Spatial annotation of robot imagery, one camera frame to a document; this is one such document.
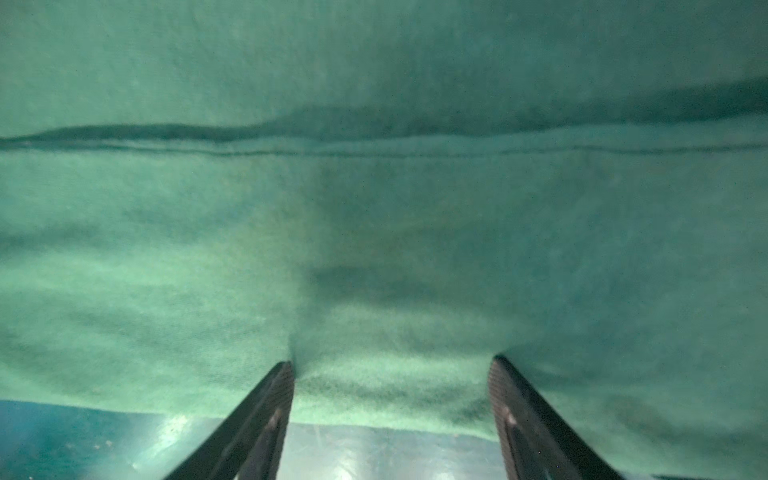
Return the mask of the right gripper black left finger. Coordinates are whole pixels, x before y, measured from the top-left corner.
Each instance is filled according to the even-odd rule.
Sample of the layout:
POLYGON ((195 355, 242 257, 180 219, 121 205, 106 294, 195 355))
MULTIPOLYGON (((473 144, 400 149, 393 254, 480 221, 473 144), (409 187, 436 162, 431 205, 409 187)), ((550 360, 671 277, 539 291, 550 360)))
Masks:
POLYGON ((294 397, 288 361, 277 363, 167 480, 275 480, 294 397))

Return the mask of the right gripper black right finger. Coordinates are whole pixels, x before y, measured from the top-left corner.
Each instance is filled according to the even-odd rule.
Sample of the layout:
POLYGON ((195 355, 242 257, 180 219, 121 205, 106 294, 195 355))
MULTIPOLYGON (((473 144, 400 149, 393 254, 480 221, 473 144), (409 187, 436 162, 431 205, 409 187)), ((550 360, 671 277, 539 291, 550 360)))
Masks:
POLYGON ((501 354, 491 361, 488 391, 509 479, 623 479, 501 354))

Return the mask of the dark green t-shirt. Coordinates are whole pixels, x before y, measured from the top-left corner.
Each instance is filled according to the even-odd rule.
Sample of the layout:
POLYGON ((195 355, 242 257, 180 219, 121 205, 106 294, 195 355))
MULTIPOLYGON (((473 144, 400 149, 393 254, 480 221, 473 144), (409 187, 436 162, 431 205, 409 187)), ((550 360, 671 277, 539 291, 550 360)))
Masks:
POLYGON ((763 1, 5 1, 1 395, 767 475, 763 1))

